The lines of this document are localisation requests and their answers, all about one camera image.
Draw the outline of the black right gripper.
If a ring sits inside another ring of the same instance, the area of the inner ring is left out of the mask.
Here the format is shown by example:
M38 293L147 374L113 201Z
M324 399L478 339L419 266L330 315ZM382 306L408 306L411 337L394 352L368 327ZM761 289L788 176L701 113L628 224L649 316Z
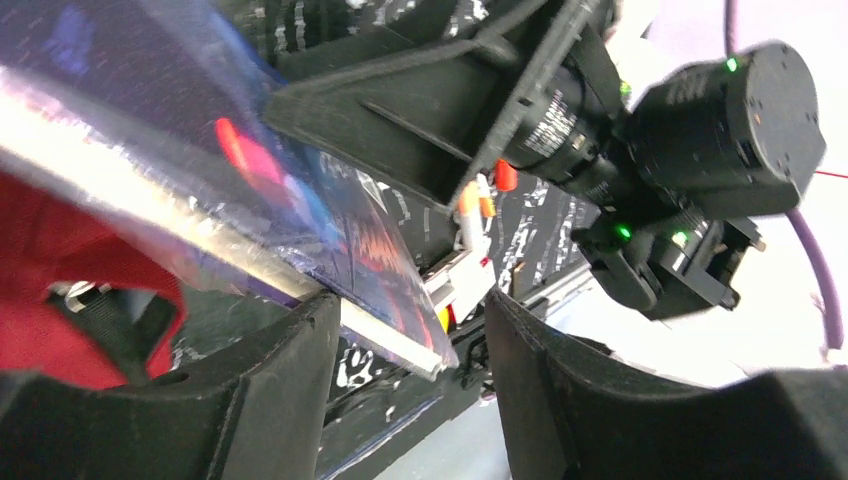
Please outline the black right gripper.
M459 28L457 1L342 20L307 5L278 59L286 85L265 122L435 209L499 159L564 188L591 164L623 105L602 39L611 1L487 1Z

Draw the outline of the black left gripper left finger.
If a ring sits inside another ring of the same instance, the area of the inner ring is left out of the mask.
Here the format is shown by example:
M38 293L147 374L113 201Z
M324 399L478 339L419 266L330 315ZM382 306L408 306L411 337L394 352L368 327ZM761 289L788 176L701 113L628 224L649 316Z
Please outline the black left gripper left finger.
M87 390L1 377L5 479L310 479L340 300L282 320L142 387Z

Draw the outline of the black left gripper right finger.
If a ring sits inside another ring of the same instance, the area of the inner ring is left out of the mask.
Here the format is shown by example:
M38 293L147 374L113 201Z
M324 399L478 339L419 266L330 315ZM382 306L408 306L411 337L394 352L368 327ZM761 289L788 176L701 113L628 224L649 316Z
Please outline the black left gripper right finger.
M486 298L490 369L515 479L843 479L847 374L778 370L719 389L621 363Z

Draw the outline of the purple galaxy cover book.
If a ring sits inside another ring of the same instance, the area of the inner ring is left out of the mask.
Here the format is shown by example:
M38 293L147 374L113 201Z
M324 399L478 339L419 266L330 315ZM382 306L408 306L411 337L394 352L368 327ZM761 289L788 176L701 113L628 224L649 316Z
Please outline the purple galaxy cover book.
M266 126L284 81L206 1L5 1L1 169L196 284L342 299L342 333L433 379L458 363L362 175Z

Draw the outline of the red student backpack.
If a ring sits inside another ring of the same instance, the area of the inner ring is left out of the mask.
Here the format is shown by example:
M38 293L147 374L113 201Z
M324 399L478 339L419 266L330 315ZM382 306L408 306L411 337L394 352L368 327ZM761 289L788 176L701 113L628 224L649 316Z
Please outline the red student backpack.
M49 303L55 284L76 282L147 291L173 305L145 356L152 376L172 368L172 341L186 316L177 278L75 205L2 174L2 369L36 369L93 389L126 383L106 352Z

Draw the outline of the thin orange tip pen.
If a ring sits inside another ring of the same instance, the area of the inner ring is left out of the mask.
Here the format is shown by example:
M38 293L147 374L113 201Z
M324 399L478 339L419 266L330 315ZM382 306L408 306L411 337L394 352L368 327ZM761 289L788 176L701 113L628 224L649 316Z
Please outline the thin orange tip pen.
M484 218L493 218L497 214L488 177L479 173L476 178L481 214Z

